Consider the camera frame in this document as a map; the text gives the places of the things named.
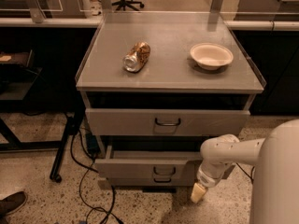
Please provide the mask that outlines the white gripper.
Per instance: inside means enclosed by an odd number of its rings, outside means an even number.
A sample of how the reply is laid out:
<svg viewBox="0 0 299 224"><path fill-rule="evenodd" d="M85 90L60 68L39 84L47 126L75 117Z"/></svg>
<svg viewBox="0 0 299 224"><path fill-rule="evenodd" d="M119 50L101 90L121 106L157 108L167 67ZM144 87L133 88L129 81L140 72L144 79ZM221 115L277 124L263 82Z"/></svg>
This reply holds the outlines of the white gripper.
<svg viewBox="0 0 299 224"><path fill-rule="evenodd" d="M197 171L197 179L192 188L191 201L199 203L208 191L208 188L213 188L224 177L225 172L231 167L230 164L211 164L203 161Z"/></svg>

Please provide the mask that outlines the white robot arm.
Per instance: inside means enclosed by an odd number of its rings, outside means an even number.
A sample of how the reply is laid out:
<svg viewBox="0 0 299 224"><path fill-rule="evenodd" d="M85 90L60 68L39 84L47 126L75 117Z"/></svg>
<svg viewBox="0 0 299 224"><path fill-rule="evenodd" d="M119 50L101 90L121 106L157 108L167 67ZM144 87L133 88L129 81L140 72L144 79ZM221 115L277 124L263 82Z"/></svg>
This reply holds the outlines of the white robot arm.
<svg viewBox="0 0 299 224"><path fill-rule="evenodd" d="M198 203L233 163L255 168L249 224L299 224L299 120L277 126L267 137L240 141L232 134L207 139L192 189Z"/></svg>

